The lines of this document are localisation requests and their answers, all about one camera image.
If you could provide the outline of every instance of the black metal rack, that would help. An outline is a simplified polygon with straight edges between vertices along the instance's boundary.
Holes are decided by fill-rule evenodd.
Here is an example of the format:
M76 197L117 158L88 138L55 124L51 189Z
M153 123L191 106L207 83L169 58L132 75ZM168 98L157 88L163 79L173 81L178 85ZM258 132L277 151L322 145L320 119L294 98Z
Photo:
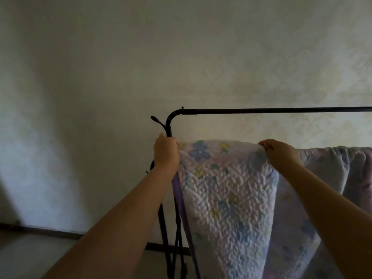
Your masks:
M300 107L300 108L217 108L217 109L197 109L197 108L180 108L172 112L165 125L162 124L156 117L151 116L151 119L163 126L168 137L172 136L172 130L170 123L172 119L177 115L206 115L206 114L239 114L239 113L334 113L334 112L372 112L372 107ZM154 162L152 161L150 170L154 167ZM174 253L172 260L170 258L170 249L168 243L167 228L165 225L164 210L163 205L160 205L158 210L159 224L161 230L161 238L163 240L163 245L165 249L165 260L167 263L167 275L169 279L174 279L174 274L176 270L176 258L177 258L177 247L180 247L180 257L181 257L181 279L186 278L187 268L184 263L184 254L182 246L182 236L181 236L181 219L178 211L178 206L176 199L174 199L174 207L176 210L176 239L174 242Z

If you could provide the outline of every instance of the quilted fabric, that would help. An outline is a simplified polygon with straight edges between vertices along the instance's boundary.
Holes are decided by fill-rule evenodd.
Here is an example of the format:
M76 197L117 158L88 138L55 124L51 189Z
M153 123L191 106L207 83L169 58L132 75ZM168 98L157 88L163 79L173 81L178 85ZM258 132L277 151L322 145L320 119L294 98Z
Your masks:
M372 212L372 149L340 146L299 154L324 182ZM342 278L261 146L182 144L179 179L203 279Z

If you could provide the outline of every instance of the hand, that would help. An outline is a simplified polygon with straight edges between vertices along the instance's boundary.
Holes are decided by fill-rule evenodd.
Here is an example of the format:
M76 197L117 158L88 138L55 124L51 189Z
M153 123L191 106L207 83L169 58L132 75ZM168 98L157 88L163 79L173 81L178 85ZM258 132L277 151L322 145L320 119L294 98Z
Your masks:
M166 137L160 134L154 145L154 162L156 168L174 171L176 174L180 165L179 144L176 137Z
M265 148L270 164L283 176L295 166L304 166L297 150L291 145L273 139L263 140L258 144Z

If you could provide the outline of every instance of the wallpaper pattern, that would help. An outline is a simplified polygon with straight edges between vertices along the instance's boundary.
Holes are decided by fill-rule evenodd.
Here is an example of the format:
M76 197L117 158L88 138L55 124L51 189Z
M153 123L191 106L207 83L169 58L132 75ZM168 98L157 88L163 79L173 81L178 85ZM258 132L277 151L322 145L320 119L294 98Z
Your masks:
M162 130L150 115L372 105L371 2L1 0L0 222L88 230L145 176ZM372 146L372 113L180 116L172 129ZM173 241L171 192L164 205Z

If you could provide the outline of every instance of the baseboard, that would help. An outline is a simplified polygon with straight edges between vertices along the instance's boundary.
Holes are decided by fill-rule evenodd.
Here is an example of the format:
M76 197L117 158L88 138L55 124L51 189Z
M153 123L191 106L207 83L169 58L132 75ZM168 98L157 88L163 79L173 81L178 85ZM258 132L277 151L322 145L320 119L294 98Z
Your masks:
M72 240L79 240L84 234L80 233L73 233L73 232L65 232L65 231L58 231L52 229L44 229L44 228L35 228L35 227L27 227L27 226L20 226L20 225L11 225L0 223L0 230L6 231L13 231L13 232L22 232L34 235L42 235L42 236L49 236L55 238L62 238L62 239L72 239ZM145 250L148 251L158 251L165 253L165 246L163 244L157 243L147 243ZM174 246L170 245L169 250L171 253L174 253ZM190 250L186 247L183 247L183 254L185 256L190 255ZM177 247L176 252L180 254L181 249Z

